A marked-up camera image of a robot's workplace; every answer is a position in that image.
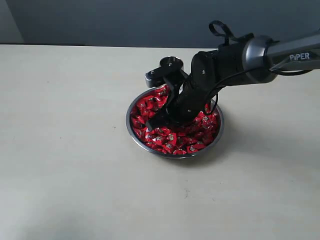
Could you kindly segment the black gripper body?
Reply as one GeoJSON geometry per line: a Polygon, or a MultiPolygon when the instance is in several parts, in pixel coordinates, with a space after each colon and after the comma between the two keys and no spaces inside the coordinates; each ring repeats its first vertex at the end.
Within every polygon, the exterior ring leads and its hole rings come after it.
{"type": "Polygon", "coordinates": [[[166,112],[170,125],[188,125],[201,112],[205,104],[213,97],[210,91],[205,91],[190,79],[182,86],[182,92],[173,95],[166,104],[166,112]]]}

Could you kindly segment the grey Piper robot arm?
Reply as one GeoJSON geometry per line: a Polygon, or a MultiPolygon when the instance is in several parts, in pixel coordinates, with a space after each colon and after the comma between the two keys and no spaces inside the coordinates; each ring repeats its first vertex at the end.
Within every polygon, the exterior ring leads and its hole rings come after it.
{"type": "Polygon", "coordinates": [[[167,85],[164,106],[147,122],[148,129],[189,124],[224,87],[272,82],[278,75],[306,74],[320,67],[320,34],[287,41],[267,36],[242,39],[216,50],[199,51],[191,60],[191,72],[174,56],[146,73],[148,87],[167,85]]]}

